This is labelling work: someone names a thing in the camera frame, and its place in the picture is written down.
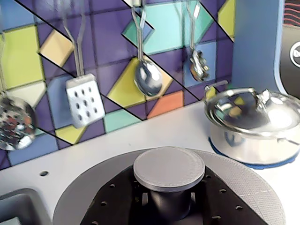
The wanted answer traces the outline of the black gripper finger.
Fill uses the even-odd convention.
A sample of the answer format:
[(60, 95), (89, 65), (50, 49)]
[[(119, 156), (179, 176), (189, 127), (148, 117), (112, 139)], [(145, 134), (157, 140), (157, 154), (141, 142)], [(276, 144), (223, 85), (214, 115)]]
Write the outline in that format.
[(187, 225), (258, 225), (259, 216), (215, 173), (187, 190)]
[(89, 205), (82, 225), (150, 225), (150, 191), (129, 166), (105, 183)]

